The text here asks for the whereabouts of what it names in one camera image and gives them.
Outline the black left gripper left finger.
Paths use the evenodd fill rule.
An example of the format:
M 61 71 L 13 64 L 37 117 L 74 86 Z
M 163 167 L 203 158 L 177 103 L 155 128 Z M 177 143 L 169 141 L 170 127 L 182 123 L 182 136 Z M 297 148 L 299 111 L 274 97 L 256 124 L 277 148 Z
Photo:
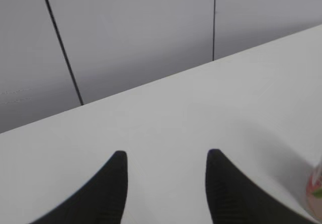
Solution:
M 33 223 L 121 223 L 127 191 L 127 153 L 116 151 L 82 188 Z

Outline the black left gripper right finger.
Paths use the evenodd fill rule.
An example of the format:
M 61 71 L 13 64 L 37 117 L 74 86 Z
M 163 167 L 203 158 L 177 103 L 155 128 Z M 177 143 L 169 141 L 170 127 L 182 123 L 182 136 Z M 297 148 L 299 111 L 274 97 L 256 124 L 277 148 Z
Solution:
M 305 211 L 305 186 L 313 166 L 296 153 L 265 150 L 256 166 L 280 183 Z M 219 149 L 207 153 L 205 191 L 213 223 L 318 223 L 281 203 Z

